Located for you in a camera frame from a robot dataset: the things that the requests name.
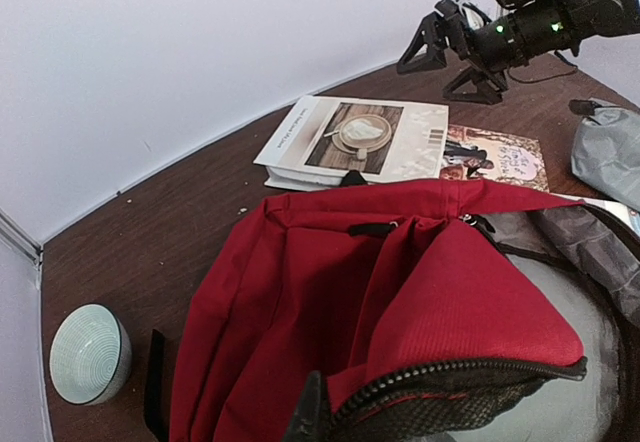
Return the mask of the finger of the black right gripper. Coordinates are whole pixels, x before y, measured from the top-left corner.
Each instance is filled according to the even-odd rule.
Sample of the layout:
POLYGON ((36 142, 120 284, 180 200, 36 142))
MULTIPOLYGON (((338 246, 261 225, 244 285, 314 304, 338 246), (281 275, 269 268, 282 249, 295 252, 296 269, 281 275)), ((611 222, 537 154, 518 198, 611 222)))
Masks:
POLYGON ((448 41, 444 29, 442 16, 439 14, 425 16, 396 64, 397 73, 407 75, 446 68, 445 51, 448 48, 448 41))
POLYGON ((447 101, 496 105, 503 101, 505 73, 480 71, 474 67, 462 70, 442 90, 447 101))

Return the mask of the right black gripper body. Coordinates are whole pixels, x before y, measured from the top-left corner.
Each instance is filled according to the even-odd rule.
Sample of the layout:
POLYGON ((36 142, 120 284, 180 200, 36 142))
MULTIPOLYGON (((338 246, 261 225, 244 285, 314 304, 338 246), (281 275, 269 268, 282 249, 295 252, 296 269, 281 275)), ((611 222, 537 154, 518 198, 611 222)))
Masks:
POLYGON ((453 0, 439 1, 435 10, 435 14, 444 19, 448 48, 455 52, 461 61, 466 61, 468 67, 491 73, 504 72, 507 87, 506 72, 510 65, 510 18, 505 16, 492 20, 489 25, 479 30, 471 30, 453 0))

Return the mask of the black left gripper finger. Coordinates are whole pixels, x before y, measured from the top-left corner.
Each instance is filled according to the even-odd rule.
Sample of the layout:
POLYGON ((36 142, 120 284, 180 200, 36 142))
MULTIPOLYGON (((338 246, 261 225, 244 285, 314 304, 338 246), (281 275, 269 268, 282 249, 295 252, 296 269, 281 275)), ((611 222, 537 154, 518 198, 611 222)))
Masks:
POLYGON ((312 371, 307 377, 282 441, 327 441, 331 415, 327 380, 319 371, 312 371))

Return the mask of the white coffee cover book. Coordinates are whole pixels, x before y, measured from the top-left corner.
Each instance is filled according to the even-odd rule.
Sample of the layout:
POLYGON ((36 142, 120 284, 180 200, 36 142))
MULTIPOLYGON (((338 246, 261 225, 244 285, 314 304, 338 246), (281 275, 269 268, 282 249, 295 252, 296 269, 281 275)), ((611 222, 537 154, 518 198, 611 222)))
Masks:
POLYGON ((267 185, 336 187, 349 171, 369 183, 436 178, 449 125, 446 105, 301 97, 254 159, 267 185))

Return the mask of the red student backpack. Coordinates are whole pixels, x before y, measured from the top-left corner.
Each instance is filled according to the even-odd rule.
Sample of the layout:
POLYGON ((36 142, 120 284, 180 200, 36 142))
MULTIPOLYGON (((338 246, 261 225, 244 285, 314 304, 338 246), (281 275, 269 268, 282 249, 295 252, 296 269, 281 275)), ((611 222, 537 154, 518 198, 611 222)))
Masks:
POLYGON ((490 181, 265 199, 196 291, 172 441, 282 441, 307 377, 327 441, 635 441, 639 238, 490 181))

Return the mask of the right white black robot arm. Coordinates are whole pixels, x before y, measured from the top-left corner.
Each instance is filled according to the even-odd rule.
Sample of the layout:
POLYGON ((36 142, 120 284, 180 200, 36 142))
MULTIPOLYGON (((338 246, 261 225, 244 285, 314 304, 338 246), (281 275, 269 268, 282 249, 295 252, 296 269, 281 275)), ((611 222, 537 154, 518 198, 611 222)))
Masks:
POLYGON ((426 15, 396 65, 398 74, 446 68, 452 50, 468 66, 442 92, 444 99, 495 105, 507 75, 542 54, 582 41, 639 31, 639 0, 496 0, 505 15, 491 19, 465 0, 441 0, 426 15))

